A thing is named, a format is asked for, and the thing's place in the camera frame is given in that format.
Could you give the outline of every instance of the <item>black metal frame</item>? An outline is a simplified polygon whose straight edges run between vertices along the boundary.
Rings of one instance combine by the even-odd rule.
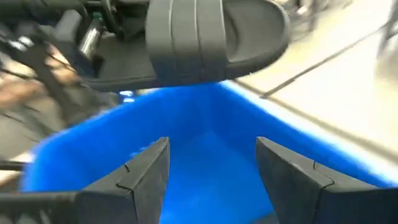
[[[384,50],[388,45],[388,41],[395,35],[398,34],[398,31],[394,30],[395,24],[398,22],[398,0],[395,0],[392,9],[390,12],[389,20],[386,23],[384,28],[383,37],[379,46],[378,56],[382,55]]]

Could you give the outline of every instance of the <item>blue plastic bin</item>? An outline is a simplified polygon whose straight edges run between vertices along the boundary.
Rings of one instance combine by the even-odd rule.
[[[157,90],[46,140],[22,189],[82,189],[162,136],[170,138],[171,162],[161,223],[240,224],[272,212],[254,156],[257,136],[371,184],[392,185],[219,83]]]

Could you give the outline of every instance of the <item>cable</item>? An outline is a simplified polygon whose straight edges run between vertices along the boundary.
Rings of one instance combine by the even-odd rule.
[[[23,171],[26,162],[0,161],[0,170]]]

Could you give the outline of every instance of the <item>metal rod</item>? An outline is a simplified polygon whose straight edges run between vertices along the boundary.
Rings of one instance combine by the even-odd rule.
[[[86,55],[88,59],[91,60],[93,58],[103,33],[104,27],[101,19],[93,19],[79,47],[80,51]]]

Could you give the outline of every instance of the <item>bin rim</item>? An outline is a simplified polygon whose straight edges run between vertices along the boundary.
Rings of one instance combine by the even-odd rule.
[[[328,131],[272,101],[263,99],[238,83],[228,80],[221,82],[220,85],[244,97],[260,110],[270,114],[302,135],[308,136],[312,141],[334,150],[347,161],[353,161],[355,164],[360,165],[364,170],[367,170],[389,186],[398,187],[398,164],[390,158],[386,158],[374,152],[373,149],[360,146],[354,141]]]

